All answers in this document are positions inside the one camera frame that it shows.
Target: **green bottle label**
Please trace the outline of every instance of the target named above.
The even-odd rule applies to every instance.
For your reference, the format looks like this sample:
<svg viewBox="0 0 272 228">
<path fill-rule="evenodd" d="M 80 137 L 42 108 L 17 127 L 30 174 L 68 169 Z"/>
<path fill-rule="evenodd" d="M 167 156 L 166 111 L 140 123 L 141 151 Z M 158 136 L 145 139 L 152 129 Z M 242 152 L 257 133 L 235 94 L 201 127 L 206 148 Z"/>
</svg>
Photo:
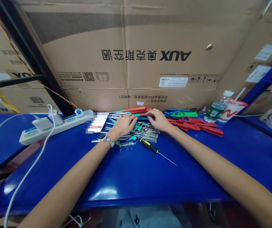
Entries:
<svg viewBox="0 0 272 228">
<path fill-rule="evenodd" d="M 223 109 L 218 109 L 211 106 L 206 116 L 210 119 L 217 120 L 223 112 L 224 112 Z"/>
</svg>

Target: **hand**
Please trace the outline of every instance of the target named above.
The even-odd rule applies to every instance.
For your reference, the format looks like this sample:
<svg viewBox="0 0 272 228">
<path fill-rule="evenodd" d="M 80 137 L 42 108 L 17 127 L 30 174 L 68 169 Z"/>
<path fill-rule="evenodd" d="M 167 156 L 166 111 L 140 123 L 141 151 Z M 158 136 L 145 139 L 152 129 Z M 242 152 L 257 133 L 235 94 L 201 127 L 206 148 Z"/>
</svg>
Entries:
<svg viewBox="0 0 272 228">
<path fill-rule="evenodd" d="M 174 126 L 167 120 L 165 115 L 159 111 L 158 109 L 150 110 L 146 113 L 146 116 L 148 116 L 148 119 L 150 123 L 153 125 L 153 127 L 157 128 L 160 131 L 168 132 L 171 130 Z"/>
<path fill-rule="evenodd" d="M 137 122 L 137 117 L 132 114 L 121 115 L 113 126 L 112 130 L 107 133 L 107 136 L 116 142 L 121 136 L 128 134 Z"/>
</svg>

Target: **bottle cap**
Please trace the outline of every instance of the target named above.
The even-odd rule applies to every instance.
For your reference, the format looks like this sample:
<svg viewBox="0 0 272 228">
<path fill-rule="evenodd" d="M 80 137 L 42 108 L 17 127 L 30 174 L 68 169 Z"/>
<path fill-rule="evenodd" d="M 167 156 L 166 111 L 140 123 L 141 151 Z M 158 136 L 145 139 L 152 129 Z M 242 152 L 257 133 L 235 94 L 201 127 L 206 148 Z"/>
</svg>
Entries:
<svg viewBox="0 0 272 228">
<path fill-rule="evenodd" d="M 229 90 L 226 90 L 226 91 L 223 93 L 223 95 L 224 95 L 224 96 L 227 96 L 227 97 L 232 97 L 233 94 L 234 94 L 234 92 L 233 92 L 233 91 L 229 91 Z"/>
</svg>

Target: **paper cup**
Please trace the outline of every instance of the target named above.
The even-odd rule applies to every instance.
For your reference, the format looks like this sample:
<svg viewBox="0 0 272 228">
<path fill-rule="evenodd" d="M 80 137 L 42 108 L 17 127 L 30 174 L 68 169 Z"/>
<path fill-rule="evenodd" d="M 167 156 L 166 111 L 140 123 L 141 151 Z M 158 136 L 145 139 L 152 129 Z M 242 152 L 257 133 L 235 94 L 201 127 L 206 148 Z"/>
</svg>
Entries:
<svg viewBox="0 0 272 228">
<path fill-rule="evenodd" d="M 223 123 L 228 122 L 228 120 L 234 117 L 240 110 L 248 106 L 247 103 L 239 100 L 235 101 L 234 99 L 227 100 L 226 104 L 227 104 L 226 110 L 221 114 L 221 116 L 217 120 L 219 122 Z"/>
</svg>

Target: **black yellow screwdriver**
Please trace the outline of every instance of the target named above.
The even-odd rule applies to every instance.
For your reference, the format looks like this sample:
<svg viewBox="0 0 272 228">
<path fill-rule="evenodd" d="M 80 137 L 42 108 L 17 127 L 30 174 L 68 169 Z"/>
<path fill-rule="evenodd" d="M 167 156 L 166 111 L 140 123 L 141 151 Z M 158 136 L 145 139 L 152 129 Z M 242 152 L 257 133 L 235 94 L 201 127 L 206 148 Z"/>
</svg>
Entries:
<svg viewBox="0 0 272 228">
<path fill-rule="evenodd" d="M 161 153 L 158 152 L 158 149 L 156 149 L 155 147 L 152 146 L 151 143 L 149 143 L 147 140 L 141 139 L 140 140 L 141 144 L 145 146 L 145 148 L 153 151 L 156 154 L 160 154 L 161 156 L 163 156 Z M 176 165 L 174 162 L 172 162 L 171 160 L 167 159 L 165 156 L 163 156 L 166 160 L 168 160 L 169 162 L 173 163 L 174 165 Z"/>
</svg>

